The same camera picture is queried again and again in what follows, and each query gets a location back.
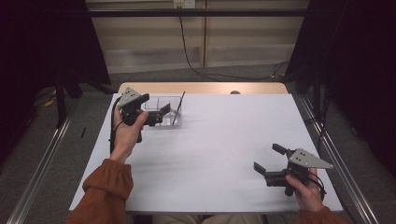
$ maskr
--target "white table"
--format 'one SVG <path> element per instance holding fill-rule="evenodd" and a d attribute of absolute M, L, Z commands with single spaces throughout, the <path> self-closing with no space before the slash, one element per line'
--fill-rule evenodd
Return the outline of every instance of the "white table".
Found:
<path fill-rule="evenodd" d="M 292 96 L 185 91 L 182 125 L 145 127 L 143 142 L 127 160 L 132 164 L 134 189 L 126 210 L 147 214 L 296 211 L 294 197 L 287 197 L 284 188 L 266 187 L 262 175 L 253 170 L 254 161 L 268 171 L 286 168 L 286 156 L 273 151 L 273 143 L 318 155 Z M 83 180 L 109 156 L 110 108 Z M 326 172 L 318 170 L 318 175 L 327 191 L 324 203 L 341 211 Z M 79 187 L 71 210 L 82 195 Z"/>

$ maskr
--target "metal frame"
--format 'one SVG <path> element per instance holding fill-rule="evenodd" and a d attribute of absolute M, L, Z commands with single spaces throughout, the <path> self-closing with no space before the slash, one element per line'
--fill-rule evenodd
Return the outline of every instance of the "metal frame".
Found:
<path fill-rule="evenodd" d="M 307 96 L 301 96 L 300 99 L 309 118 L 313 119 L 315 117 L 315 113 L 313 111 L 312 103 L 309 101 Z M 318 136 L 320 136 L 320 132 L 322 130 L 321 128 L 323 127 L 322 123 L 315 121 L 314 127 L 318 133 Z M 361 218 L 363 219 L 364 223 L 378 224 L 379 222 L 375 217 L 373 209 L 371 208 L 366 197 L 363 195 L 355 179 L 352 177 L 352 174 L 347 169 L 346 164 L 344 163 L 340 153 L 338 152 L 338 149 L 335 147 L 334 143 L 332 142 L 332 139 L 330 138 L 329 134 L 326 132 L 326 129 L 323 130 L 321 142 L 323 143 L 324 148 L 326 149 L 327 153 L 332 159 L 332 163 L 335 169 L 337 170 L 337 173 L 340 175 L 341 180 L 343 181 L 346 190 L 348 191 L 350 197 L 352 198 L 353 203 L 355 204 L 356 208 L 361 214 Z"/>
<path fill-rule="evenodd" d="M 49 143 L 49 146 L 47 147 L 47 150 L 44 153 L 43 158 L 41 159 L 40 163 L 35 169 L 35 173 L 30 179 L 29 184 L 27 185 L 22 196 L 18 200 L 17 205 L 15 205 L 14 210 L 12 211 L 11 216 L 7 221 L 7 224 L 23 223 L 23 221 L 25 220 L 30 210 L 30 207 L 33 204 L 33 201 L 35 200 L 35 196 L 40 190 L 41 184 L 44 181 L 47 171 L 50 168 L 51 162 L 55 157 L 58 147 L 61 144 L 62 139 L 64 138 L 64 135 L 70 124 L 71 118 L 78 107 L 78 103 L 79 103 L 79 99 L 73 102 L 70 112 L 66 117 L 64 123 L 60 128 L 56 129 Z"/>
<path fill-rule="evenodd" d="M 306 9 L 94 9 L 91 17 L 303 17 Z"/>

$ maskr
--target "orange jacket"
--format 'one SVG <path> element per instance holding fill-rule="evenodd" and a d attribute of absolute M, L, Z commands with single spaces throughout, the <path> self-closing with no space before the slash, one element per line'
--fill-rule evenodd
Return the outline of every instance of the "orange jacket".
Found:
<path fill-rule="evenodd" d="M 88 176 L 82 188 L 84 196 L 70 214 L 67 224 L 125 223 L 125 201 L 134 186 L 131 165 L 106 159 Z M 329 208 L 318 212 L 299 211 L 297 224 L 345 223 Z"/>

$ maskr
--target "transparent box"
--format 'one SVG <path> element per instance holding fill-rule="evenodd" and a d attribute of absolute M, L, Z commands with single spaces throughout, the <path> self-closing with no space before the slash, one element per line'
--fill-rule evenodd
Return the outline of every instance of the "transparent box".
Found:
<path fill-rule="evenodd" d="M 180 96 L 150 96 L 145 102 L 145 111 L 160 111 L 161 108 L 170 104 L 171 110 L 163 116 L 163 122 L 156 124 L 155 127 L 180 127 L 182 124 Z"/>

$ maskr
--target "black gripper mount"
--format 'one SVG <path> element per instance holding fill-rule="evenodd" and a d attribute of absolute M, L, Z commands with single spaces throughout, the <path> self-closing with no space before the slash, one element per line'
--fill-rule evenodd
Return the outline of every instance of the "black gripper mount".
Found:
<path fill-rule="evenodd" d="M 149 100 L 149 94 L 143 94 L 134 99 L 131 103 L 124 105 L 121 109 L 122 121 L 132 126 L 135 122 L 137 117 L 143 112 L 141 106 L 143 103 Z M 148 118 L 143 125 L 148 126 L 155 126 L 157 123 L 163 122 L 163 116 L 169 113 L 171 110 L 170 104 L 165 105 L 159 111 L 149 111 Z M 142 142 L 142 133 L 139 132 L 139 136 L 136 140 L 136 143 Z"/>
<path fill-rule="evenodd" d="M 288 160 L 296 150 L 286 149 L 278 144 L 273 144 L 272 149 L 276 152 L 287 156 Z M 267 172 L 265 168 L 254 162 L 253 168 L 259 174 L 263 175 L 268 187 L 286 187 L 285 194 L 287 196 L 293 195 L 295 188 L 286 180 L 286 175 L 293 175 L 302 183 L 308 180 L 309 169 L 288 161 L 288 166 L 279 172 Z"/>

